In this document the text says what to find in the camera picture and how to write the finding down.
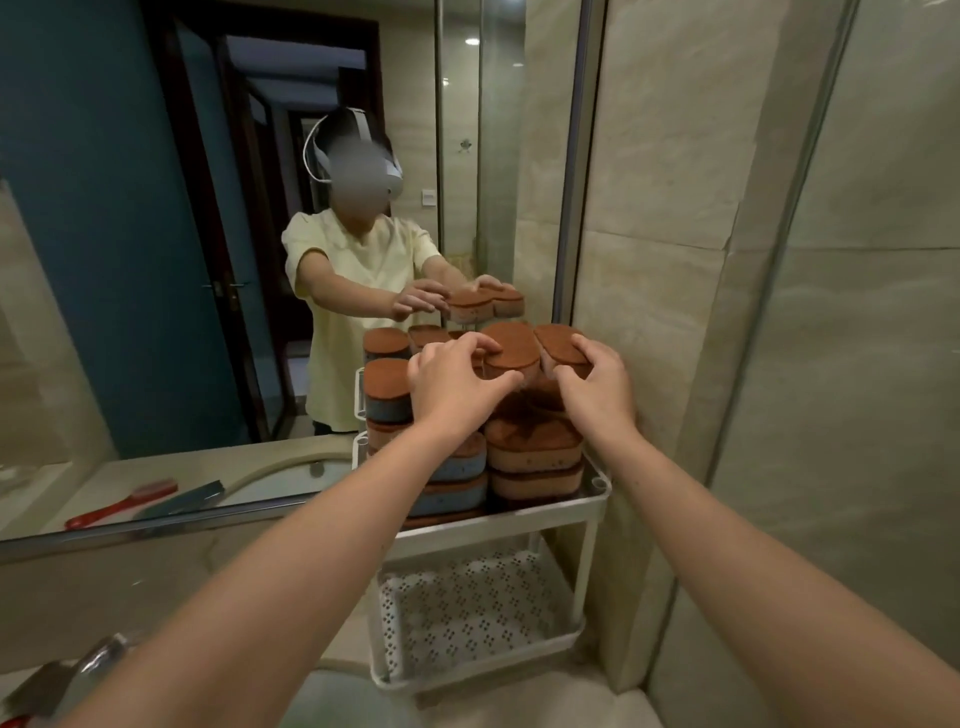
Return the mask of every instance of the mirror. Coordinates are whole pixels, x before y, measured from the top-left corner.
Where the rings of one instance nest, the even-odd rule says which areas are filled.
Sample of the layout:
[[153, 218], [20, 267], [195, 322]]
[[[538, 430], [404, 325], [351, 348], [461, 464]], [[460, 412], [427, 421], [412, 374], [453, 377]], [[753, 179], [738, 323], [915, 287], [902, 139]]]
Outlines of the mirror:
[[[308, 439], [316, 307], [283, 243], [298, 213], [331, 210], [302, 157], [338, 107], [402, 167], [385, 214], [550, 320], [579, 2], [280, 5], [148, 0], [110, 38], [24, 6], [0, 30], [20, 61], [0, 92], [21, 100], [0, 118], [2, 264], [27, 281], [0, 294], [0, 540], [158, 481], [208, 486], [186, 512], [348, 472], [349, 438]], [[221, 499], [217, 481], [244, 485]]]

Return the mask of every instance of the shelf leg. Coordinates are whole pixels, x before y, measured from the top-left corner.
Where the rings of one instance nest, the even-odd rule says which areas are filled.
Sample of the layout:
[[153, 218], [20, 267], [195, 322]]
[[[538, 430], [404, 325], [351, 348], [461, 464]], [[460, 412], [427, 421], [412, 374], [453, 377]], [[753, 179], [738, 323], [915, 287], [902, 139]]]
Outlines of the shelf leg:
[[387, 667], [387, 647], [383, 641], [383, 615], [380, 614], [380, 589], [376, 577], [367, 587], [367, 631], [370, 633], [373, 673], [386, 680], [390, 670]]
[[597, 543], [598, 519], [587, 521], [584, 544], [580, 548], [580, 565], [577, 567], [577, 583], [573, 588], [573, 606], [570, 609], [570, 623], [580, 624], [584, 618], [584, 601], [587, 599], [587, 583], [590, 580], [590, 566], [593, 563], [593, 547]]

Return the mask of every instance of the black pants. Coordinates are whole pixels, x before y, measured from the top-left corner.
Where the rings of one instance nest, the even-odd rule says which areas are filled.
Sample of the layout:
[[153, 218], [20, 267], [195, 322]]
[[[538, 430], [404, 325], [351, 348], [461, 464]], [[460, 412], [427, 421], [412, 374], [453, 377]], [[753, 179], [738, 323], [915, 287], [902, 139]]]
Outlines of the black pants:
[[316, 420], [313, 422], [313, 434], [314, 435], [353, 435], [356, 434], [356, 430], [349, 430], [347, 432], [336, 432], [330, 429], [330, 425], [325, 423], [318, 423]]

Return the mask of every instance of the yellow shirt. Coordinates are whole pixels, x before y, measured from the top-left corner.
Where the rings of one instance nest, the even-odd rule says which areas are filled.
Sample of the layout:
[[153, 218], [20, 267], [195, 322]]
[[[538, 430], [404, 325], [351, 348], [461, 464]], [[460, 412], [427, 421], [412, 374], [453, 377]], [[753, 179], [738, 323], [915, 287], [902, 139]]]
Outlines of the yellow shirt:
[[309, 251], [321, 251], [334, 272], [361, 285], [399, 293], [416, 276], [423, 263], [439, 255], [430, 235], [416, 223], [380, 215], [373, 229], [359, 239], [344, 229], [333, 210], [318, 215], [298, 212], [282, 235], [287, 250], [287, 277], [298, 298], [313, 314], [313, 342], [307, 365], [309, 389], [306, 413], [336, 432], [358, 428], [353, 416], [353, 379], [363, 366], [363, 335], [369, 328], [407, 329], [393, 319], [358, 319], [320, 308], [297, 285], [297, 267]]

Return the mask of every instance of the red brush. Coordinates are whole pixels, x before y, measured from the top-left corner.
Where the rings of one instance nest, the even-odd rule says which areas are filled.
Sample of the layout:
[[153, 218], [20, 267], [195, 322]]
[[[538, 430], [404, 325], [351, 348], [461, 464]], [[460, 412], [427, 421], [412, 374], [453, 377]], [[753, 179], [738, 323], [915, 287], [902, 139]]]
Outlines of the red brush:
[[154, 500], [160, 500], [162, 497], [167, 497], [171, 493], [176, 493], [178, 488], [179, 486], [177, 485], [177, 481], [170, 478], [167, 478], [166, 480], [158, 480], [156, 483], [147, 483], [147, 485], [141, 485], [123, 500], [118, 500], [112, 505], [108, 505], [105, 508], [99, 508], [96, 511], [90, 511], [89, 513], [81, 514], [80, 516], [74, 516], [72, 519], [67, 521], [63, 527], [68, 531], [73, 531], [78, 528], [86, 528], [87, 526], [96, 523], [100, 519], [104, 519], [107, 516], [112, 516], [114, 513], [120, 513], [120, 511], [126, 511], [128, 508], [136, 508], [138, 505], [143, 505], [144, 503], [150, 503]]

